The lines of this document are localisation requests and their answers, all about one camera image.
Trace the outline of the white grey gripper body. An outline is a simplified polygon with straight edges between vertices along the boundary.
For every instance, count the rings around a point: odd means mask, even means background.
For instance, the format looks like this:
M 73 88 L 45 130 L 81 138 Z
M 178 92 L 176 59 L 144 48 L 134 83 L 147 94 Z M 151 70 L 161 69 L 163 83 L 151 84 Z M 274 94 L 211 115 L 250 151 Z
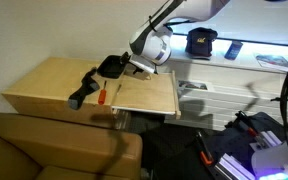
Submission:
M 144 72 L 150 73 L 150 74 L 156 74 L 156 65 L 149 60 L 145 59 L 142 56 L 138 56 L 135 54 L 132 54 L 129 59 L 129 63 L 134 65 L 135 68 L 141 68 L 144 70 Z

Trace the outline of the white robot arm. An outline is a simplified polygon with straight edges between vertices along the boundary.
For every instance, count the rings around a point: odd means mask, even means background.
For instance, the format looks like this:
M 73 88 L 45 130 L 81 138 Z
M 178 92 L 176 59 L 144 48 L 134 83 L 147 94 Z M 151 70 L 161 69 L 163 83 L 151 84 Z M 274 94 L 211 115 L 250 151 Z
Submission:
M 230 0 L 167 0 L 131 36 L 132 54 L 128 60 L 134 73 L 157 73 L 157 66 L 171 56 L 172 26 L 204 22 L 218 14 Z

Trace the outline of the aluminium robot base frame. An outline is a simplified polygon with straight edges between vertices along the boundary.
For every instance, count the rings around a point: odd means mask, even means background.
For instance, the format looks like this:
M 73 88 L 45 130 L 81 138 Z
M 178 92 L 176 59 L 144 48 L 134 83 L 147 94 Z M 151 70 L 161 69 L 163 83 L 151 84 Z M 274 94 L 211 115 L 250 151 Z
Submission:
M 281 144 L 282 141 L 272 131 L 217 135 L 212 142 L 216 156 L 214 168 L 225 180 L 255 180 L 252 155 Z

